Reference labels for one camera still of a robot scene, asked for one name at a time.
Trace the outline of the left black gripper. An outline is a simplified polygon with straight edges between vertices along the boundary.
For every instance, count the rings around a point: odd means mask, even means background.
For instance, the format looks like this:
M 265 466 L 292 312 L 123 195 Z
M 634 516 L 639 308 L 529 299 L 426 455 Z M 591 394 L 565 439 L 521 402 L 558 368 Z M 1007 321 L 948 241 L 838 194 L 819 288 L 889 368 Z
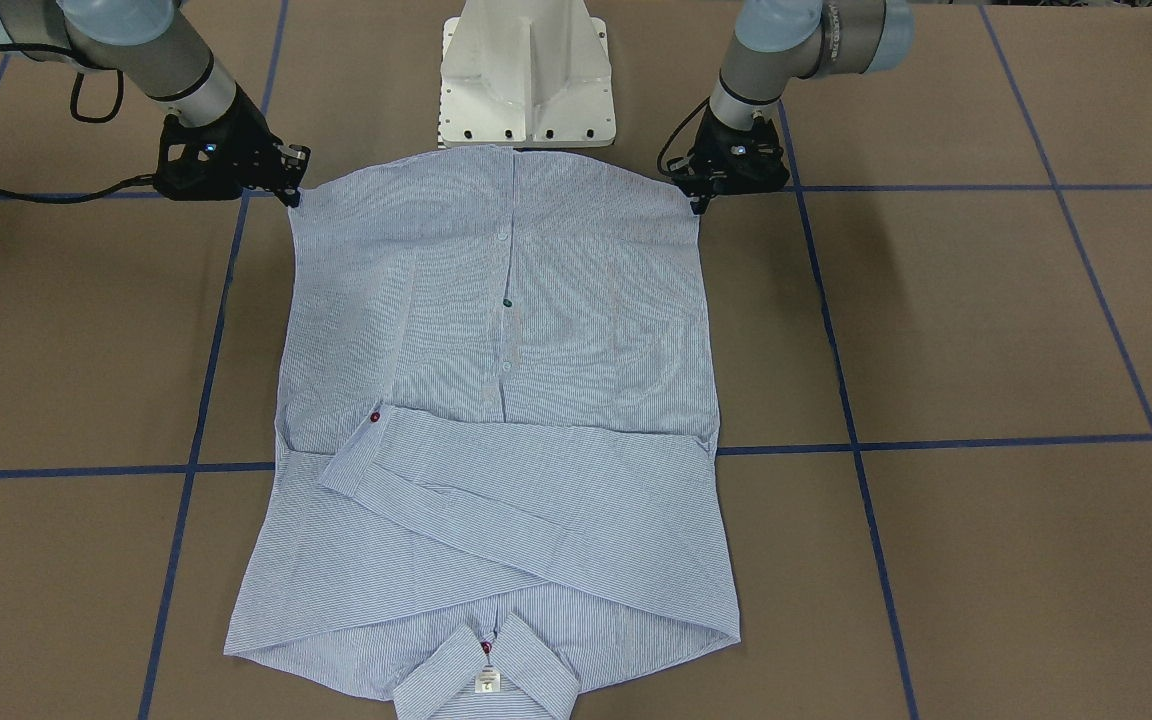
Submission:
M 669 182 L 691 199 L 692 214 L 707 213 L 710 200 L 722 196 L 773 194 L 790 182 L 791 173 L 776 127 L 763 109 L 751 113 L 751 124 L 737 129 L 702 101 L 687 114 L 669 141 L 677 141 L 691 120 L 700 124 L 689 151 L 669 159 Z

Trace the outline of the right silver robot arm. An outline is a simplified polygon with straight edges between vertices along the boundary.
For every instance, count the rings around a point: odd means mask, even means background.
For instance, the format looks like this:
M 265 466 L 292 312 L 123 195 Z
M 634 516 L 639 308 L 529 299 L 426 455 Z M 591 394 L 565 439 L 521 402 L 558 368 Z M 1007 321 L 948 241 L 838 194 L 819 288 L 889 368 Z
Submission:
M 0 54 L 111 71 L 162 109 L 156 170 L 116 191 L 150 187 L 170 200 L 236 200 L 268 192 L 297 209 L 311 152 L 270 131 L 179 1 L 0 1 Z

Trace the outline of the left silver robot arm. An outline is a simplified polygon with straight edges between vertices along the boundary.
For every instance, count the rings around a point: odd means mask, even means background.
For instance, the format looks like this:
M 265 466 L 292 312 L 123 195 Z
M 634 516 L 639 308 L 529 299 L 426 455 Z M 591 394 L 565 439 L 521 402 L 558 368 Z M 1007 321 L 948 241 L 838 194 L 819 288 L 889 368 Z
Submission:
M 782 190 L 791 169 L 773 115 L 786 88 L 892 70 L 914 38 L 908 1 L 745 1 L 708 99 L 664 143 L 658 172 L 698 217 L 718 197 Z

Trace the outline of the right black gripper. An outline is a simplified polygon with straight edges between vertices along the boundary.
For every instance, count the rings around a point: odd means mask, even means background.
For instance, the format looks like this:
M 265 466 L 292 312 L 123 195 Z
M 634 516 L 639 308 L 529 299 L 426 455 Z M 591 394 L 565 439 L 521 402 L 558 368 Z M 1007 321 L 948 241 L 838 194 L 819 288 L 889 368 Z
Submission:
M 154 188 L 170 200 L 236 200 L 259 190 L 300 209 L 310 154 L 306 146 L 288 145 L 271 132 L 265 115 L 238 88 L 229 108 L 206 126 L 164 119 Z

